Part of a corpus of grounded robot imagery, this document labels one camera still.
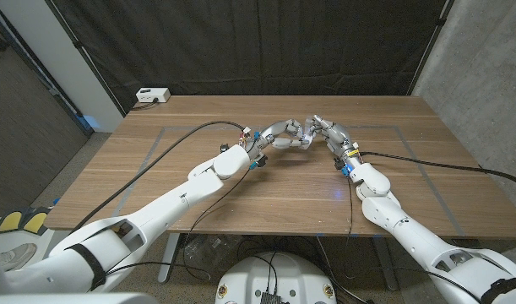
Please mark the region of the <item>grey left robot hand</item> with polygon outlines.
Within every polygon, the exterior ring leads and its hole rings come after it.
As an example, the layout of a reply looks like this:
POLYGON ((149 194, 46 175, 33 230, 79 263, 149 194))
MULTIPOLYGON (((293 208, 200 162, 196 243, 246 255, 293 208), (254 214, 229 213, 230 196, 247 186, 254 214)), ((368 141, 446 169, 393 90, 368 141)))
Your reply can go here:
POLYGON ((246 148, 251 160, 258 158, 262 150, 268 145, 276 149, 298 147, 307 149, 312 140, 303 133, 303 126, 295 119, 275 122, 266 127, 246 148))

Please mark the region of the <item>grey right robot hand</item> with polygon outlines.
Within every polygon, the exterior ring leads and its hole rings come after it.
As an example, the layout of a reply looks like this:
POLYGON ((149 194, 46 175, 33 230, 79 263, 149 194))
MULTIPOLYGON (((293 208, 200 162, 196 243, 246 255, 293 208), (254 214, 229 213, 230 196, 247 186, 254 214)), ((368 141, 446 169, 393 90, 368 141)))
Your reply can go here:
POLYGON ((331 152, 353 170, 362 164, 358 149, 354 146, 346 128, 319 115, 311 117, 314 131, 321 133, 331 152))

